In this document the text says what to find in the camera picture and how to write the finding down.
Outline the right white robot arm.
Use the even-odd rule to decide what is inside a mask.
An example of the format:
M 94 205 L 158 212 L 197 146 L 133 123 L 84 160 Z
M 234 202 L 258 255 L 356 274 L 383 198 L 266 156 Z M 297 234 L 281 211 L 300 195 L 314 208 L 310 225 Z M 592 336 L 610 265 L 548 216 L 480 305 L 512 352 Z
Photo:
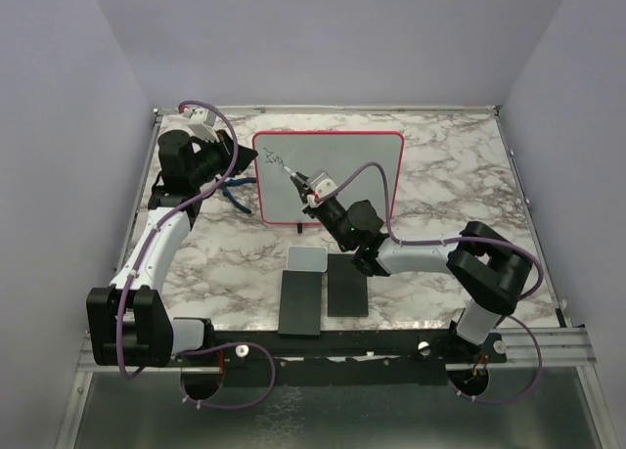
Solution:
M 408 272 L 450 275 L 470 296 L 449 338 L 451 354 L 470 362 L 480 355 L 500 318 L 514 313 L 533 266 L 532 256 L 481 222 L 471 221 L 457 238 L 396 241 L 368 200 L 344 207 L 337 185 L 324 172 L 311 177 L 289 172 L 303 202 L 302 212 L 317 220 L 339 249 L 368 277 Z

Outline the white whiteboard marker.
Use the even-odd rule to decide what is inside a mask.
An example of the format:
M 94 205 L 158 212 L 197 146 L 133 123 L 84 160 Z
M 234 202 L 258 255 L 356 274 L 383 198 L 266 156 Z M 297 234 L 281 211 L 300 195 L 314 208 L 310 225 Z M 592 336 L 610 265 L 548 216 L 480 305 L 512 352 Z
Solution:
M 294 177 L 297 178 L 298 175 L 295 171 L 291 170 L 288 166 L 284 166 L 283 169 L 285 170 L 285 172 L 290 176 L 290 177 Z

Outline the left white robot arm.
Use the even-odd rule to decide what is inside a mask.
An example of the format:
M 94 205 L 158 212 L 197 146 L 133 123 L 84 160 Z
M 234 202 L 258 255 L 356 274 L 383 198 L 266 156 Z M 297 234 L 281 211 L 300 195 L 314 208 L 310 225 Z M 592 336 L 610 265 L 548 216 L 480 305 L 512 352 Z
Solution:
M 163 367 L 184 354 L 201 366 L 215 356 L 212 325 L 168 316 L 160 292 L 172 261 L 200 214 L 210 183 L 235 180 L 257 158 L 224 130 L 203 140 L 186 130 L 159 136 L 160 171 L 151 188 L 144 231 L 110 283 L 86 298 L 95 362 L 100 366 Z

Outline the pink framed whiteboard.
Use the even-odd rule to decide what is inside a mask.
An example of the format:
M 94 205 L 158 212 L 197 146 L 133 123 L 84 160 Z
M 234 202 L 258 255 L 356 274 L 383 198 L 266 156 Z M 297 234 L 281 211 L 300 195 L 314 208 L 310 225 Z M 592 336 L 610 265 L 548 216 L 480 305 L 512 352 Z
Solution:
M 389 203 L 397 193 L 405 137 L 397 131 L 262 131 L 253 135 L 261 219 L 267 224 L 313 224 L 288 171 L 326 171 L 338 184 L 375 161 L 386 175 Z

